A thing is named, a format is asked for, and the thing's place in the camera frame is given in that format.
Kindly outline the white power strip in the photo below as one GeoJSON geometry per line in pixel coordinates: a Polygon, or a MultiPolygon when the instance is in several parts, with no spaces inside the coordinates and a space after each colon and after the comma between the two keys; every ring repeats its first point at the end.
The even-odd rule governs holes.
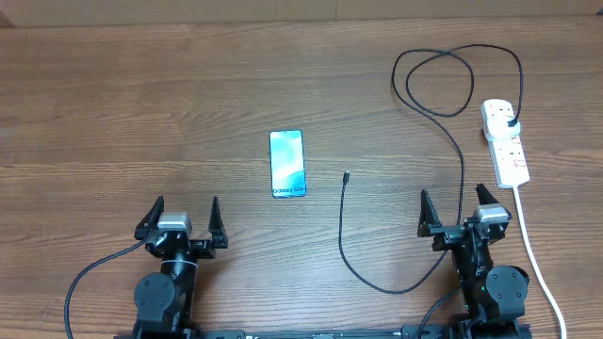
{"type": "MultiPolygon", "coordinates": [[[[517,123],[517,121],[514,120],[512,105],[505,100],[489,99],[482,103],[482,129],[487,115],[498,117],[505,116],[511,121],[511,126],[517,123]]],[[[487,142],[498,187],[519,187],[530,180],[520,134],[517,137],[496,141],[487,140],[487,142]]]]}

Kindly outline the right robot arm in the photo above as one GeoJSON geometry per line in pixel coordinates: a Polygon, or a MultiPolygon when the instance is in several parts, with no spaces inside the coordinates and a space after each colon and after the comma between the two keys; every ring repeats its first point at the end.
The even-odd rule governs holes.
{"type": "Polygon", "coordinates": [[[430,237],[434,251],[449,251],[457,270],[465,312],[453,315],[446,325],[417,335],[431,338],[530,338],[528,325],[518,318],[525,314],[530,277],[518,266],[494,264],[489,246],[505,237],[512,214],[483,184],[476,186],[479,205],[462,223],[445,226],[440,221],[427,190],[421,191],[417,235],[430,237]]]}

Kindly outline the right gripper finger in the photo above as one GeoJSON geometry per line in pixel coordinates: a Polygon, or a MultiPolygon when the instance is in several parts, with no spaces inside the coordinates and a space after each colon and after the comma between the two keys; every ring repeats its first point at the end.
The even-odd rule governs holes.
{"type": "Polygon", "coordinates": [[[490,193],[484,184],[476,185],[476,192],[480,205],[496,204],[498,200],[490,193]]]}
{"type": "Polygon", "coordinates": [[[421,191],[421,211],[417,226],[418,237],[428,237],[435,235],[442,227],[437,212],[426,189],[421,191]]]}

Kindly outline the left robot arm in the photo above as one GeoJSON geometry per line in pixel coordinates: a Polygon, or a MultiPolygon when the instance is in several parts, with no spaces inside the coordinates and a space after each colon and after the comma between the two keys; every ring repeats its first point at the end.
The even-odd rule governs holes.
{"type": "Polygon", "coordinates": [[[185,212],[166,212],[158,197],[135,229],[135,238],[154,257],[160,270],[140,279],[135,287],[138,308],[133,328],[135,338],[202,338],[191,320],[198,262],[216,257],[217,249],[228,247],[220,216],[219,199],[212,201],[209,239],[193,239],[191,220],[185,212]]]}

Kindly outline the Samsung Galaxy smartphone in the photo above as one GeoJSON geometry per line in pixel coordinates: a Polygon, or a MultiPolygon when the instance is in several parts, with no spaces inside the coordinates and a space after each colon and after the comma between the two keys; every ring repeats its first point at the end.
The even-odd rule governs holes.
{"type": "Polygon", "coordinates": [[[307,193],[301,130],[269,133],[271,193],[274,198],[303,197],[307,193]]]}

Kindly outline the white charger adapter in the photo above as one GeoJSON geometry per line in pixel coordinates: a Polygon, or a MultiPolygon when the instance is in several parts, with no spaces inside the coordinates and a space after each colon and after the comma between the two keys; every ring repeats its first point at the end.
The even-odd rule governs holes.
{"type": "Polygon", "coordinates": [[[517,137],[521,132],[521,124],[518,121],[510,125],[510,120],[505,117],[487,115],[483,123],[484,135],[488,141],[496,141],[517,137]]]}

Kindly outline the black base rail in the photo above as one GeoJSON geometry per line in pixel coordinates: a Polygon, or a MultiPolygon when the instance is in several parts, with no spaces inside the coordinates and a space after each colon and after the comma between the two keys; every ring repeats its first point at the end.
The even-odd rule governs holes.
{"type": "Polygon", "coordinates": [[[347,330],[347,331],[263,331],[245,332],[243,330],[224,331],[189,331],[184,333],[147,332],[142,334],[118,335],[115,339],[135,338],[200,338],[200,339],[452,339],[452,338],[493,338],[493,339],[530,339],[532,337],[529,325],[518,327],[501,326],[475,326],[467,335],[455,331],[448,325],[426,325],[422,333],[418,332],[418,325],[403,325],[394,330],[347,330]]]}

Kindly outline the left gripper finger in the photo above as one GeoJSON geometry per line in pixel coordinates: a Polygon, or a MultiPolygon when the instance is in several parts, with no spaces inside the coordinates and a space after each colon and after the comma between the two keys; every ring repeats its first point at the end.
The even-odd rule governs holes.
{"type": "Polygon", "coordinates": [[[208,223],[208,231],[211,233],[213,246],[216,249],[228,248],[228,236],[225,232],[224,225],[220,216],[219,198],[213,197],[210,220],[208,223]]]}
{"type": "Polygon", "coordinates": [[[146,239],[150,231],[157,227],[157,222],[164,212],[164,198],[158,196],[151,210],[136,226],[134,237],[137,240],[146,239]]]}

